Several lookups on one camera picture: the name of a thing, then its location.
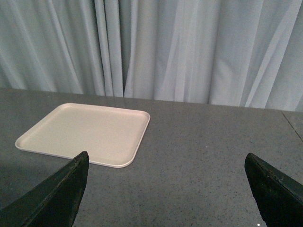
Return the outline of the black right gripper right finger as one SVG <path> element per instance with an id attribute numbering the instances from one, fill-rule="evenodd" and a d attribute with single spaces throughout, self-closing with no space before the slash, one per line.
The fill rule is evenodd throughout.
<path id="1" fill-rule="evenodd" d="M 249 153 L 244 168 L 263 221 L 268 227 L 303 225 L 303 185 Z"/>

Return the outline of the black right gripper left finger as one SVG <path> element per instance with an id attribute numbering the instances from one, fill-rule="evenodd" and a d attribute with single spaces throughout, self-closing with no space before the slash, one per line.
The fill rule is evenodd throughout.
<path id="1" fill-rule="evenodd" d="M 0 211 L 2 227 L 71 227 L 86 188 L 86 151 Z"/>

